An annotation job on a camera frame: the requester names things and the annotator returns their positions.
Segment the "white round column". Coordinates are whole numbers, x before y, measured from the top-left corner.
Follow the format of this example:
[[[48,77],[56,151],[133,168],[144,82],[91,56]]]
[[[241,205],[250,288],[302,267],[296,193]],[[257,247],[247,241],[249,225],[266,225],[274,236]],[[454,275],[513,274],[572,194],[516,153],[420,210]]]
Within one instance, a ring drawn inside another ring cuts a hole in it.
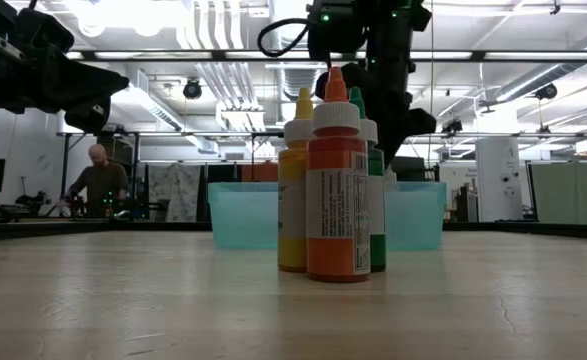
[[[523,219],[519,146],[516,138],[476,141],[480,222]]]

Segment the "large green food coloring bottle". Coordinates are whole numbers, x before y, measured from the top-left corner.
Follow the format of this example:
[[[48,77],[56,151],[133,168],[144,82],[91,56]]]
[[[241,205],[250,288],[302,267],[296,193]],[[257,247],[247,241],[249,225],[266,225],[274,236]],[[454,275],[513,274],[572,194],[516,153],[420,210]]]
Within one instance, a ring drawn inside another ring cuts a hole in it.
[[[349,90],[349,101],[360,113],[359,135],[367,143],[369,190],[369,233],[371,272],[386,270],[385,178],[384,153],[377,148],[378,126],[366,116],[365,102],[359,87]]]

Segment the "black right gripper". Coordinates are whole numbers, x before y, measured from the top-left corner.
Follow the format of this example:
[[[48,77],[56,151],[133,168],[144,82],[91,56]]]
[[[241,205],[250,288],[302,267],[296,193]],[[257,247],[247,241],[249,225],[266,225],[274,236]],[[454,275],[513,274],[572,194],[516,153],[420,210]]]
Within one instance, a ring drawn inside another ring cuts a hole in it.
[[[424,109],[410,109],[401,82],[392,76],[368,71],[362,62],[349,62],[338,69],[347,90],[360,89],[366,117],[377,124],[377,148],[383,152],[385,168],[408,137],[435,132],[436,119]]]

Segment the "translucent teal plastic tray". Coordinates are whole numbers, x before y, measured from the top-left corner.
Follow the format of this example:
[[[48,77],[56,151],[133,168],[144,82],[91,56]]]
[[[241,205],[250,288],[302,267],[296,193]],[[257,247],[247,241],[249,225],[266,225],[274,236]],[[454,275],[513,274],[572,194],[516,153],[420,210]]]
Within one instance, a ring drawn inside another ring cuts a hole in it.
[[[277,247],[277,183],[211,183],[208,202],[218,248]],[[388,184],[385,193],[387,249],[439,249],[446,205],[447,190],[442,182]]]

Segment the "large orange food coloring bottle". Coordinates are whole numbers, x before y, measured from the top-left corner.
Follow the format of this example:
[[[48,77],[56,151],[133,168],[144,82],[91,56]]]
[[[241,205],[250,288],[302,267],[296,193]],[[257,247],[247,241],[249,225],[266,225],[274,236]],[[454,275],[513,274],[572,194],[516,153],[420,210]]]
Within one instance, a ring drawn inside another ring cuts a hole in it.
[[[307,276],[365,282],[371,272],[367,143],[342,70],[329,70],[324,102],[313,109],[307,144]]]

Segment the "black metal rack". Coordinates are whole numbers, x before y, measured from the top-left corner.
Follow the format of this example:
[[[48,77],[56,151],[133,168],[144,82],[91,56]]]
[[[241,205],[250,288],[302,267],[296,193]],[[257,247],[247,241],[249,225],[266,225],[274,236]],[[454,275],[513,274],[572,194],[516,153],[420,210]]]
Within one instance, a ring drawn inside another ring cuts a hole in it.
[[[123,203],[117,203],[109,196],[106,215],[103,218],[132,218],[133,209],[137,202],[139,147],[141,138],[138,133],[100,133],[97,144],[102,145],[107,152],[108,160],[122,165],[128,179],[128,190]]]

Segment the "orange panel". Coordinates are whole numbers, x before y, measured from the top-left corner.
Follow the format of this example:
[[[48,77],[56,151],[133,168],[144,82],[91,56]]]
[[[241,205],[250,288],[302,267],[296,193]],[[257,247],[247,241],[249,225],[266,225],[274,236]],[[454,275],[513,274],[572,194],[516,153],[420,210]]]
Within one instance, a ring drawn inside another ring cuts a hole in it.
[[[278,164],[273,162],[244,164],[241,166],[242,182],[277,182]]]

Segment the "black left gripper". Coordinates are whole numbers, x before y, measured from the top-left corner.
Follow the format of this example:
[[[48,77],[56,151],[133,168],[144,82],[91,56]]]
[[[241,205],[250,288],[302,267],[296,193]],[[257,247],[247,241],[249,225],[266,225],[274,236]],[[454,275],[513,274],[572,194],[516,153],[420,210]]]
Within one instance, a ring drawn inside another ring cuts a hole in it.
[[[64,109],[65,123],[85,133],[101,132],[111,97],[129,86],[122,65],[100,60],[95,50],[78,50],[70,60],[53,48],[37,51],[26,62],[13,62],[0,78],[0,108],[22,114],[27,108],[45,113]],[[78,85],[76,67],[90,78]]]

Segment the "black aluminium rig frame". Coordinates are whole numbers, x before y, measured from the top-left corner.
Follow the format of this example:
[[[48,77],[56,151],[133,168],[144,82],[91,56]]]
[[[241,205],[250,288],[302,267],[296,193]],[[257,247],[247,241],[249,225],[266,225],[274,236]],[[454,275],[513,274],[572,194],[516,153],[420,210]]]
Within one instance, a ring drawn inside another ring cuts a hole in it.
[[[449,232],[506,232],[587,239],[587,225],[562,225],[535,222],[445,223]],[[109,231],[146,232],[211,232],[212,225],[196,223],[159,222],[25,222],[0,224],[0,240],[83,234]]]

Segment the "person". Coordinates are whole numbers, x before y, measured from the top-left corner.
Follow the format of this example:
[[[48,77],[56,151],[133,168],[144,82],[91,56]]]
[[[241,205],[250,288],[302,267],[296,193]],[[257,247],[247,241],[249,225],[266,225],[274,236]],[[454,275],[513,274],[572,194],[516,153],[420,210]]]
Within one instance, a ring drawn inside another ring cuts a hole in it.
[[[106,215],[105,200],[110,195],[117,203],[123,203],[128,190],[128,179],[125,169],[118,163],[108,160],[106,149],[100,144],[89,147],[88,155],[92,162],[86,167],[69,187],[63,199],[71,199],[86,190],[86,215],[89,218],[103,218]]]

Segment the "black-framed LED light bar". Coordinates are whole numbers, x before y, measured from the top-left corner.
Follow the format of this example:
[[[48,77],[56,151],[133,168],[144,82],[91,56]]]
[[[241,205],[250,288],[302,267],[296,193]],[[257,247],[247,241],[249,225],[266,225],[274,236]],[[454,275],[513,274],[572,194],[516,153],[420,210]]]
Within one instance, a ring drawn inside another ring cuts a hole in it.
[[[81,62],[311,62],[309,52],[292,50],[274,58],[258,50],[80,50],[67,54]],[[412,51],[414,62],[586,63],[587,51]]]

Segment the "green partition panel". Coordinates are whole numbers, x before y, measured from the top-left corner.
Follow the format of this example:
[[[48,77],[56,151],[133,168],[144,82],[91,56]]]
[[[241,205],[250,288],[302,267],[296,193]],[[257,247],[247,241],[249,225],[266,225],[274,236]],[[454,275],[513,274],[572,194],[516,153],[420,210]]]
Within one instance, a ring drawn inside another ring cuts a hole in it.
[[[541,223],[587,225],[587,163],[534,164],[531,170]]]

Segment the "grey patterned curtain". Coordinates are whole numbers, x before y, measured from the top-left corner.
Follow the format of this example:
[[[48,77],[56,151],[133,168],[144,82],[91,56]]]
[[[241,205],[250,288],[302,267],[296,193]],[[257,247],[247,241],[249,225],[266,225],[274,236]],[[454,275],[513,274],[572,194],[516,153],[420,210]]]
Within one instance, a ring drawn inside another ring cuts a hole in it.
[[[149,199],[165,210],[154,212],[158,222],[195,222],[201,169],[180,163],[149,167]]]

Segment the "dark monitor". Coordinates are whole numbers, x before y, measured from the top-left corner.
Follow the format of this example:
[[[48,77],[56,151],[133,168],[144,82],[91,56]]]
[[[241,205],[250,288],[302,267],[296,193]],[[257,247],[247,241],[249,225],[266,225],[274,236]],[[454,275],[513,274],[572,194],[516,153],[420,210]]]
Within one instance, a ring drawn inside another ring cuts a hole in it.
[[[398,181],[424,181],[425,163],[420,157],[395,157],[390,163]]]

